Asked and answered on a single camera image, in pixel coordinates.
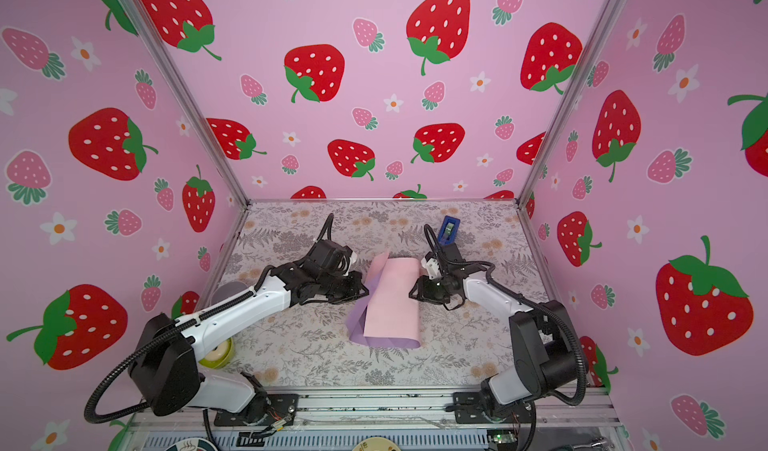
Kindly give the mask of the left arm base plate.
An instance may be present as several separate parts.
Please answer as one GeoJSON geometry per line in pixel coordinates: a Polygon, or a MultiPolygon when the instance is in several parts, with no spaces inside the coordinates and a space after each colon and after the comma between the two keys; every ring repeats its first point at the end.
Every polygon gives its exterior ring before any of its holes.
{"type": "Polygon", "coordinates": [[[218,411],[214,419],[217,427],[255,426],[279,427],[292,426],[298,410],[298,394],[267,394],[256,396],[239,413],[218,411]]]}

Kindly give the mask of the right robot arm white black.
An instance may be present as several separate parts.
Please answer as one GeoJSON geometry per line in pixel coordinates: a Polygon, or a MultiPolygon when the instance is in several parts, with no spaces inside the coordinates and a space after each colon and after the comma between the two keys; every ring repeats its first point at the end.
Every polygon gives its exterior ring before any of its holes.
{"type": "Polygon", "coordinates": [[[409,292],[411,299],[448,311],[473,302],[507,323],[513,364],[481,383],[475,409],[504,420],[542,398],[572,407],[583,402],[588,360],[560,302],[534,302],[512,291],[493,277],[494,264],[466,261],[454,245],[432,249],[422,268],[425,274],[409,292]]]}

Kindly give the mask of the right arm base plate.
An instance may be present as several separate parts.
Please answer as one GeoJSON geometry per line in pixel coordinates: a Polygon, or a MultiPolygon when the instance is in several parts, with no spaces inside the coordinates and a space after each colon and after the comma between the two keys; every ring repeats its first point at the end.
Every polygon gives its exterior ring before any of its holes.
{"type": "Polygon", "coordinates": [[[489,392],[455,392],[444,410],[459,424],[530,424],[534,405],[518,402],[498,404],[489,392]]]}

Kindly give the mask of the purple wrapping paper sheet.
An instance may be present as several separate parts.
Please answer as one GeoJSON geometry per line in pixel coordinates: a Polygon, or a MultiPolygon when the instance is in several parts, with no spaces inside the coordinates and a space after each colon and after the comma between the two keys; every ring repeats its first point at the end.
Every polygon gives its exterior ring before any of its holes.
{"type": "Polygon", "coordinates": [[[394,258],[389,252],[376,256],[364,281],[369,295],[347,317],[348,339],[370,348],[420,348],[419,302],[409,293],[421,273],[415,258],[394,258]]]}

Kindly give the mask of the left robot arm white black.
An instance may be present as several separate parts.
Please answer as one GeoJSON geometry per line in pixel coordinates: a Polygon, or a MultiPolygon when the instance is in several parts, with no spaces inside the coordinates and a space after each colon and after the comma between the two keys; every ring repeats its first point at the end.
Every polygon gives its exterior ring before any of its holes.
{"type": "Polygon", "coordinates": [[[201,368],[217,346],[272,315],[307,304],[344,304],[368,295],[354,251],[329,239],[316,241],[305,256],[266,267],[258,281],[211,307],[172,319],[165,314],[144,327],[136,350],[99,383],[86,402],[84,418],[102,424],[150,409],[168,416],[185,408],[228,413],[256,424],[269,411],[269,395],[257,378],[201,368]],[[97,405],[109,387],[127,373],[142,402],[100,414],[97,405]]]}

